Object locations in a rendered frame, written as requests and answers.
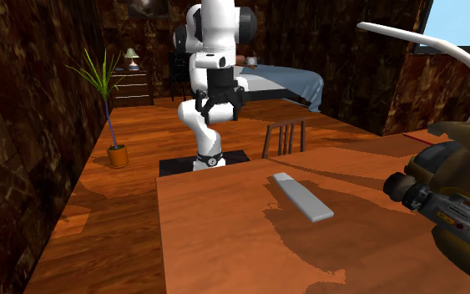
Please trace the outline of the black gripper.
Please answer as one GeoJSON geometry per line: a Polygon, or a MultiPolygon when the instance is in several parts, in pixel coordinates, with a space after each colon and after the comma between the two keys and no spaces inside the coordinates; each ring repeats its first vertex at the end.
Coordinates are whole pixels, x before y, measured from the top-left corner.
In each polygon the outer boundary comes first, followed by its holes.
{"type": "Polygon", "coordinates": [[[239,112],[243,106],[242,90],[239,81],[235,79],[234,68],[208,68],[207,93],[197,90],[195,93],[195,110],[205,119],[205,124],[210,125],[210,111],[220,100],[220,95],[227,93],[226,101],[233,106],[233,121],[239,118],[239,112]]]}

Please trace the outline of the dark wooden chair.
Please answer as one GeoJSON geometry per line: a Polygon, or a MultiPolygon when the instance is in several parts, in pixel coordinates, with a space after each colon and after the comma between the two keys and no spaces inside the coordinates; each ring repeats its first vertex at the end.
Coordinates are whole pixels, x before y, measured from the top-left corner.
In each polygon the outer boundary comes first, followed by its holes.
{"type": "Polygon", "coordinates": [[[269,155],[271,134],[274,129],[279,130],[278,155],[291,154],[296,124],[301,125],[300,152],[304,152],[306,150],[306,120],[303,118],[289,119],[267,125],[261,158],[266,159],[269,155]]]}

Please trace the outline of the dark robot stand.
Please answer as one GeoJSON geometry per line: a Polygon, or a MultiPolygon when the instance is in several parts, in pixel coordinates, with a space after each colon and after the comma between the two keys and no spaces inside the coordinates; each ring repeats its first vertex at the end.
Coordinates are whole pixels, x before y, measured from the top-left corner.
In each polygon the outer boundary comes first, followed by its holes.
{"type": "MultiPolygon", "coordinates": [[[[243,150],[233,150],[224,152],[223,158],[225,159],[227,165],[250,161],[250,158],[245,154],[243,150]]],[[[189,157],[161,160],[159,162],[159,177],[190,172],[193,170],[193,162],[195,160],[195,155],[189,157]]]]}

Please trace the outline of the bed with blue cover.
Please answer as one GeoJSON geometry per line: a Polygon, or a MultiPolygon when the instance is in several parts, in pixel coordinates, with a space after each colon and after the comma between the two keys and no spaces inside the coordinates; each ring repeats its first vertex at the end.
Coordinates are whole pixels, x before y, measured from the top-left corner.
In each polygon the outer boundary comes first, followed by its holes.
{"type": "Polygon", "coordinates": [[[256,62],[256,57],[236,56],[235,76],[247,80],[250,101],[300,97],[311,112],[320,112],[324,81],[318,73],[256,62]]]}

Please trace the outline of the dark chest of drawers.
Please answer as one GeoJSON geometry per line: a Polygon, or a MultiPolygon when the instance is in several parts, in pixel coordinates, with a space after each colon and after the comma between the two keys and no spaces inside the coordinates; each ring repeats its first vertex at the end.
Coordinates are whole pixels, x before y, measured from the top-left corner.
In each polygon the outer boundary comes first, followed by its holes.
{"type": "Polygon", "coordinates": [[[110,83],[115,85],[111,93],[112,105],[115,108],[154,104],[148,88],[148,72],[140,69],[139,55],[133,48],[127,48],[117,62],[110,83]]]}

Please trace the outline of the green plant in orange pot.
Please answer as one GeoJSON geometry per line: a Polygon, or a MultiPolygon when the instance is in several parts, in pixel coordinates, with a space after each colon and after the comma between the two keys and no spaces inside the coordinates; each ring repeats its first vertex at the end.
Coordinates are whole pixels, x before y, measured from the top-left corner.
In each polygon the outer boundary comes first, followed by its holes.
{"type": "Polygon", "coordinates": [[[84,67],[82,63],[77,63],[68,52],[66,52],[66,54],[76,64],[75,67],[66,64],[66,67],[72,69],[82,78],[91,83],[99,92],[99,96],[104,102],[106,123],[109,127],[112,139],[112,144],[106,149],[107,156],[109,158],[109,165],[114,169],[124,168],[129,164],[128,151],[127,147],[124,144],[119,144],[116,139],[110,119],[109,106],[112,91],[119,89],[118,83],[121,81],[121,79],[119,79],[117,82],[111,83],[112,74],[119,63],[120,56],[115,57],[112,55],[111,60],[108,61],[107,50],[104,50],[103,62],[101,64],[97,64],[93,62],[88,50],[85,48],[83,50],[83,62],[86,64],[86,67],[84,67]]]}

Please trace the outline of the grey flat remote control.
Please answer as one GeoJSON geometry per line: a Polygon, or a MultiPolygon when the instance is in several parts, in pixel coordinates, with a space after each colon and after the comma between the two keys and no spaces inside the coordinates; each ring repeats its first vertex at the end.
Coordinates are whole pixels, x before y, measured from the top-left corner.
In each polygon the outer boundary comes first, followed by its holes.
{"type": "Polygon", "coordinates": [[[334,216],[335,213],[333,210],[287,173],[281,172],[273,174],[272,177],[286,196],[309,221],[323,221],[334,216]]]}

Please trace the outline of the wooden table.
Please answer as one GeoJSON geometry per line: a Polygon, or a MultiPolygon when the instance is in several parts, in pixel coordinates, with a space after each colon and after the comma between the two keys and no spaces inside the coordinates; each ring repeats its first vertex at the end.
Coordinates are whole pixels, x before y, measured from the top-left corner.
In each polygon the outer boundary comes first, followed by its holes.
{"type": "Polygon", "coordinates": [[[470,294],[432,223],[382,191],[423,148],[398,134],[157,179],[167,294],[470,294]],[[334,216],[309,221],[281,172],[334,216]]]}

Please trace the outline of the white curved horn-shaped object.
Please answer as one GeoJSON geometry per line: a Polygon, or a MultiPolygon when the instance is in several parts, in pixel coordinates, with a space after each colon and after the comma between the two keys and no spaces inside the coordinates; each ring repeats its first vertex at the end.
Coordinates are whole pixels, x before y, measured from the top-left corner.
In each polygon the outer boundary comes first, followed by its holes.
{"type": "Polygon", "coordinates": [[[393,37],[413,43],[419,43],[427,45],[431,48],[438,49],[463,62],[470,69],[470,53],[446,40],[434,38],[420,33],[410,32],[407,30],[402,30],[399,28],[388,27],[376,23],[359,22],[356,26],[360,29],[364,29],[369,32],[379,33],[388,37],[393,37]]]}

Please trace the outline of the window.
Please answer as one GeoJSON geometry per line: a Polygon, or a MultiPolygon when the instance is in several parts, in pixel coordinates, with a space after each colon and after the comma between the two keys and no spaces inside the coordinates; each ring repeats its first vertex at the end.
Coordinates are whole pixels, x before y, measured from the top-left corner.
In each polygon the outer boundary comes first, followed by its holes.
{"type": "Polygon", "coordinates": [[[470,0],[425,0],[417,32],[470,53],[470,0]]]}

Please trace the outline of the dark wall picture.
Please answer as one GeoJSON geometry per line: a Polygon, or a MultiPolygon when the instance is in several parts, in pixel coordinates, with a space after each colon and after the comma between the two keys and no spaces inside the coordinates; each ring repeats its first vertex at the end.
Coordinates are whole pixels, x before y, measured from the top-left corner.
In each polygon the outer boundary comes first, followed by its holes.
{"type": "Polygon", "coordinates": [[[168,18],[169,0],[127,0],[130,18],[168,18]]]}

